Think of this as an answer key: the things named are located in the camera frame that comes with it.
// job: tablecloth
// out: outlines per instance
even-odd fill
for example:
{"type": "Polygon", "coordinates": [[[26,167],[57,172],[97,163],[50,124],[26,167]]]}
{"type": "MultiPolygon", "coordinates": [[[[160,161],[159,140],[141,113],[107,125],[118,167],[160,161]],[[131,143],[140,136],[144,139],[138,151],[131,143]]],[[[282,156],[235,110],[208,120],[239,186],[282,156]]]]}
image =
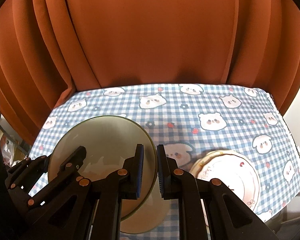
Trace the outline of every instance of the tablecloth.
{"type": "MultiPolygon", "coordinates": [[[[140,124],[155,145],[164,144],[179,167],[216,149],[232,149],[255,166],[261,184],[254,212],[270,219],[300,191],[300,157],[271,95],[233,85],[149,84],[74,94],[55,108],[30,152],[32,159],[50,155],[62,136],[78,123],[100,115],[120,115],[140,124]],[[177,158],[175,149],[182,157],[177,158]]],[[[47,184],[38,180],[30,194],[47,184]]],[[[164,222],[122,239],[179,239],[178,204],[172,201],[164,222]]]]}

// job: curtain fold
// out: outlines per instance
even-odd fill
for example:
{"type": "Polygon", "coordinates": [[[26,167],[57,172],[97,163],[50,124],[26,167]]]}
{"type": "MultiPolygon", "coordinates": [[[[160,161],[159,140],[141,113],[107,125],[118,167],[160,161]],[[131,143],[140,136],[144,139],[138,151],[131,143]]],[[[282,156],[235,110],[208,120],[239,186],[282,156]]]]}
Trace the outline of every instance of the curtain fold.
{"type": "Polygon", "coordinates": [[[7,0],[0,9],[0,110],[33,143],[76,90],[145,83],[300,87],[292,0],[7,0]]]}

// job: copper screw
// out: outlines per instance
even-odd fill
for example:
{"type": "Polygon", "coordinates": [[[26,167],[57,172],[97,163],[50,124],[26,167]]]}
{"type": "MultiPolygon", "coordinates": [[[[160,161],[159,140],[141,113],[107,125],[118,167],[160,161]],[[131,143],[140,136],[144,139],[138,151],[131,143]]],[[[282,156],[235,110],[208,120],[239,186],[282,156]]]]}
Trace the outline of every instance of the copper screw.
{"type": "Polygon", "coordinates": [[[183,174],[183,170],[182,169],[175,169],[173,171],[173,173],[176,174],[176,175],[182,175],[183,174]]]}
{"type": "Polygon", "coordinates": [[[81,179],[79,181],[79,185],[80,186],[87,186],[89,184],[89,180],[88,179],[81,179]]]}
{"type": "Polygon", "coordinates": [[[221,180],[220,179],[212,179],[211,182],[215,186],[220,186],[221,185],[221,180]]]}
{"type": "Polygon", "coordinates": [[[28,200],[28,206],[32,206],[34,204],[34,200],[33,199],[29,199],[28,200]]]}
{"type": "Polygon", "coordinates": [[[123,176],[123,175],[127,175],[128,171],[126,169],[120,169],[118,170],[118,174],[123,176]]]}

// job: cartoon animal print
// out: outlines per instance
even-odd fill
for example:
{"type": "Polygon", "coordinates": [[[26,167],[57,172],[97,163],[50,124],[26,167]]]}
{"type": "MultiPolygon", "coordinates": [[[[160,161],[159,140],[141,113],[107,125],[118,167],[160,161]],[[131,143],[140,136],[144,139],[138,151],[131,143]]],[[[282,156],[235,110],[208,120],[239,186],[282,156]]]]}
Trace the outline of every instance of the cartoon animal print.
{"type": "Polygon", "coordinates": [[[251,96],[253,98],[256,98],[258,95],[258,91],[253,89],[253,88],[245,88],[244,92],[248,95],[251,96]]]}
{"type": "Polygon", "coordinates": [[[204,130],[218,131],[227,126],[226,121],[220,113],[199,114],[198,116],[200,118],[200,125],[204,130]]]}
{"type": "Polygon", "coordinates": [[[192,147],[185,143],[167,144],[164,146],[164,150],[167,157],[176,160],[178,167],[190,162],[191,156],[189,152],[193,151],[192,147]]]}
{"type": "Polygon", "coordinates": [[[121,169],[124,163],[124,158],[120,157],[118,164],[104,164],[104,157],[100,157],[97,163],[88,163],[81,172],[81,175],[91,180],[104,179],[111,172],[121,169]]]}
{"type": "Polygon", "coordinates": [[[220,97],[223,104],[228,108],[236,108],[241,105],[241,101],[238,98],[235,98],[232,94],[225,97],[220,97]]]}
{"type": "Polygon", "coordinates": [[[253,139],[252,147],[257,148],[260,154],[268,153],[272,148],[271,140],[272,138],[268,135],[259,135],[253,139]]]}
{"type": "Polygon", "coordinates": [[[117,116],[127,117],[127,114],[116,114],[117,116]]]}
{"type": "Polygon", "coordinates": [[[84,108],[87,105],[87,102],[85,99],[81,99],[79,101],[73,102],[69,105],[68,112],[74,112],[81,108],[84,108]]]}
{"type": "Polygon", "coordinates": [[[123,88],[105,88],[104,96],[117,97],[123,94],[125,91],[123,88]]]}
{"type": "Polygon", "coordinates": [[[44,123],[44,125],[42,126],[43,129],[50,129],[52,127],[55,126],[56,121],[57,121],[57,116],[49,116],[46,120],[46,122],[44,123]]]}
{"type": "Polygon", "coordinates": [[[263,116],[265,117],[269,125],[276,125],[278,123],[278,120],[272,113],[263,113],[263,116]]]}
{"type": "Polygon", "coordinates": [[[272,218],[272,209],[269,209],[267,212],[263,212],[257,216],[265,223],[272,218]]]}
{"type": "Polygon", "coordinates": [[[146,97],[140,97],[140,108],[142,109],[150,109],[158,106],[163,106],[167,101],[164,97],[162,97],[159,93],[154,95],[149,95],[146,97]]]}
{"type": "Polygon", "coordinates": [[[179,84],[180,91],[189,95],[200,95],[203,92],[202,87],[196,84],[179,84]]]}
{"type": "Polygon", "coordinates": [[[283,169],[283,177],[290,184],[293,175],[296,173],[291,161],[288,161],[283,169]]]}

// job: ceramic plate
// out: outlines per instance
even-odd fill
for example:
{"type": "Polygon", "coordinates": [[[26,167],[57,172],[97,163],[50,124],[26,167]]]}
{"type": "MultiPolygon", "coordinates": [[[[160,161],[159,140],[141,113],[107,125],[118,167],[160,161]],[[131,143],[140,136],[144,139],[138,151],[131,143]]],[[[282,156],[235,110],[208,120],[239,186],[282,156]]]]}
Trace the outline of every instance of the ceramic plate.
{"type": "Polygon", "coordinates": [[[221,179],[251,210],[259,203],[260,177],[253,164],[235,151],[210,152],[194,164],[190,173],[206,181],[221,179]]]}

